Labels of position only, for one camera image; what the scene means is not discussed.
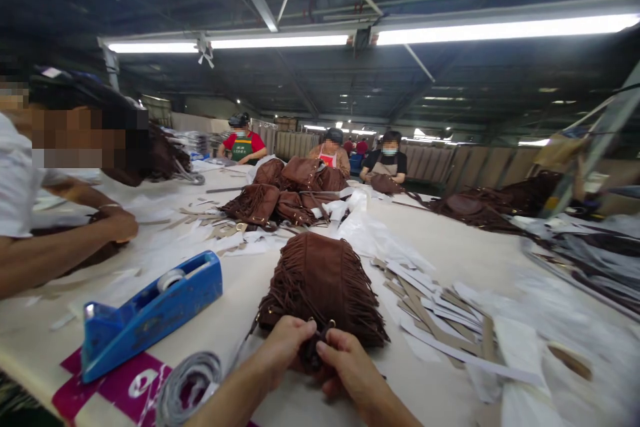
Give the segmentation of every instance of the blue tape dispenser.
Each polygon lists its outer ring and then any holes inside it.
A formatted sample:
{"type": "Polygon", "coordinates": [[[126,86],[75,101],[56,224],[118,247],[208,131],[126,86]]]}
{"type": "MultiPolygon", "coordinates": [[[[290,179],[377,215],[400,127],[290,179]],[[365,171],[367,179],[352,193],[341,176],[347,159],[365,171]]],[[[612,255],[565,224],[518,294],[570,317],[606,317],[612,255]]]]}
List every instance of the blue tape dispenser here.
{"type": "Polygon", "coordinates": [[[151,347],[221,295],[220,259],[206,250],[151,282],[120,308],[85,304],[82,381],[92,382],[151,347]]]}

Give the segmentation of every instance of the green apron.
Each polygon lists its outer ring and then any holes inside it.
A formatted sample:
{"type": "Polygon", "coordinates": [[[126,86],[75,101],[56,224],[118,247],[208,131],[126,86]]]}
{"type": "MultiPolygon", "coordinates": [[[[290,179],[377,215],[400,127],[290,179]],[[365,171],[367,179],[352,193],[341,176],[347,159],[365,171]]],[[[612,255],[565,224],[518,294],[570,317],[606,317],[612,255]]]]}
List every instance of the green apron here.
{"type": "MultiPolygon", "coordinates": [[[[241,161],[244,157],[246,157],[247,155],[251,155],[252,153],[253,149],[251,148],[251,138],[236,138],[235,142],[233,142],[233,147],[231,148],[231,160],[241,161]]],[[[249,165],[255,165],[257,162],[257,160],[252,159],[247,163],[249,165]]]]}

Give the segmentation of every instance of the ceiling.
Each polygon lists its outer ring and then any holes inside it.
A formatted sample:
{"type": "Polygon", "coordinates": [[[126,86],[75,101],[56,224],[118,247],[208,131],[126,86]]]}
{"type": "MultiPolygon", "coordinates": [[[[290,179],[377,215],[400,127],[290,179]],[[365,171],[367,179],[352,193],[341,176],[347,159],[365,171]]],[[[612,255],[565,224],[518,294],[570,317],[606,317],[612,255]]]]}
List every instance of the ceiling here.
{"type": "MultiPolygon", "coordinates": [[[[266,1],[277,16],[282,0],[266,1]]],[[[374,1],[393,16],[568,0],[374,1]]],[[[47,58],[102,72],[98,36],[264,27],[251,0],[0,0],[0,11],[5,47],[20,45],[38,59],[55,52],[47,58]]],[[[361,11],[371,12],[362,0],[289,0],[281,26],[319,25],[361,11]]],[[[171,98],[239,98],[265,117],[545,135],[621,87],[640,59],[640,33],[413,49],[435,83],[401,46],[218,50],[214,69],[192,55],[119,60],[125,89],[171,98]]],[[[640,133],[640,118],[627,129],[640,133]]]]}

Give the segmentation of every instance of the ceiling light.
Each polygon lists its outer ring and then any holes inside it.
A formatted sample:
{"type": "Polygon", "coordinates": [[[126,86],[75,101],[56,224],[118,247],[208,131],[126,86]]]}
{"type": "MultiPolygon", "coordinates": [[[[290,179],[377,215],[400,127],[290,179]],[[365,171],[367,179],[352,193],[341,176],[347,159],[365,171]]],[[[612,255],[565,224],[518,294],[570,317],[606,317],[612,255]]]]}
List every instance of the ceiling light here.
{"type": "Polygon", "coordinates": [[[536,140],[536,141],[530,141],[530,142],[518,142],[518,145],[534,145],[536,147],[544,147],[545,145],[547,145],[549,143],[549,139],[544,139],[544,140],[536,140]]]}
{"type": "Polygon", "coordinates": [[[272,37],[236,40],[211,40],[212,49],[270,48],[270,47],[323,47],[346,45],[348,35],[320,35],[316,37],[272,37]]]}
{"type": "Polygon", "coordinates": [[[464,97],[424,97],[425,100],[466,100],[464,97]]]}
{"type": "Polygon", "coordinates": [[[195,42],[111,43],[116,53],[198,53],[195,42]]]}
{"type": "Polygon", "coordinates": [[[640,21],[638,15],[604,15],[557,20],[391,30],[382,31],[378,34],[377,45],[616,33],[634,26],[638,21],[640,21]]]}

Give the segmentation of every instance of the hand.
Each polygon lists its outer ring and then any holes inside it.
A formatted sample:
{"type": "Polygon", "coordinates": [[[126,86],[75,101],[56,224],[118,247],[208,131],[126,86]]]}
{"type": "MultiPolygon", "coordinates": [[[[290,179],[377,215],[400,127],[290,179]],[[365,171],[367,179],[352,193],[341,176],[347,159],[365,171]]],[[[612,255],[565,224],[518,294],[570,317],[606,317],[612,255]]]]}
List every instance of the hand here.
{"type": "Polygon", "coordinates": [[[371,361],[358,339],[347,332],[330,329],[327,342],[318,342],[316,349],[322,361],[335,369],[337,376],[322,385],[327,397],[347,391],[367,425],[379,405],[395,395],[371,361]]]}
{"type": "Polygon", "coordinates": [[[283,316],[275,325],[265,343],[250,359],[261,372],[269,376],[269,389],[278,388],[285,371],[296,360],[303,342],[313,337],[317,325],[314,320],[283,316]]]}
{"type": "Polygon", "coordinates": [[[106,207],[101,209],[107,218],[101,220],[101,223],[107,224],[109,231],[112,232],[111,240],[122,244],[133,240],[138,235],[138,222],[135,216],[120,207],[106,207]]]}

